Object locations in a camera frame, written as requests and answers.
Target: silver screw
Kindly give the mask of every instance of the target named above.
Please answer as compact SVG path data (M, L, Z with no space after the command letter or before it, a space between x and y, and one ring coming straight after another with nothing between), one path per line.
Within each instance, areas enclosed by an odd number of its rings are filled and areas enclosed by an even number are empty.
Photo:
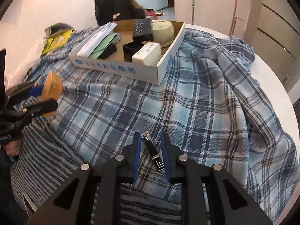
M212 166L216 171L221 171L222 170L222 166L220 164L214 164Z
M80 169L82 170L82 171L86 171L86 170L88 170L90 168L90 165L88 165L88 164L82 164L81 166L80 166Z
M117 160L117 161L123 161L124 160L124 156L123 155L117 155L116 157L115 157L115 159Z
M178 159L179 159L180 161L182 161L182 162L185 162L185 161L188 160L188 157L185 156L185 155L180 155L180 156L178 157Z

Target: metal nail clipper head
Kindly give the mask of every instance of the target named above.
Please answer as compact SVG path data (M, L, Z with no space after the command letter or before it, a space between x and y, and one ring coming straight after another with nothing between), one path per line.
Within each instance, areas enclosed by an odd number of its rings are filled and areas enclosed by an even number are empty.
M163 161L161 160L154 144L153 144L153 141L151 139L151 136L149 134L149 132L145 132L145 133L142 133L141 134L141 137L142 137L142 141L145 143L145 146L147 148L147 151L148 153L150 154L151 158L152 158L152 161L156 167L156 169L160 172L162 170L164 170L164 163Z

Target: human hand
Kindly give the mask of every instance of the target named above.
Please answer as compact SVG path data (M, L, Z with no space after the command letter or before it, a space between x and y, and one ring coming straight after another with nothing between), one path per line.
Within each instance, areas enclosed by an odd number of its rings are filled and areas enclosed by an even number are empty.
M13 140L6 145L7 155L17 156L20 154L20 149L22 146L22 139Z

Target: green booklet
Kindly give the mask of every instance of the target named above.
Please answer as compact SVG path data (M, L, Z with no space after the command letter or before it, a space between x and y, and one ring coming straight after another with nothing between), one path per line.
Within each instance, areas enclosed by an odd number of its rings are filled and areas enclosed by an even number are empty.
M121 39L120 33L109 34L95 48L95 50L90 54L89 58L97 59L111 43L116 44L120 39Z

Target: gray striped cloth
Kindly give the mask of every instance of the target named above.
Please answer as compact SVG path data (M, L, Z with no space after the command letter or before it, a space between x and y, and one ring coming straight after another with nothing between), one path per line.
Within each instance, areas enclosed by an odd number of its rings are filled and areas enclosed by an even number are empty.
M11 169L19 204L24 206L25 191L41 206L80 164L104 163L135 132L149 131L158 151L159 136L167 132L196 162L223 165L274 222L298 182L298 160L292 138L251 77L252 47L186 29L155 86L75 67L68 53L93 31L73 34L26 78L43 83L53 71L62 78L63 92L53 117L36 118L24 128L20 158ZM179 224L180 201L180 186L157 173L144 151L137 181L122 188L122 223Z

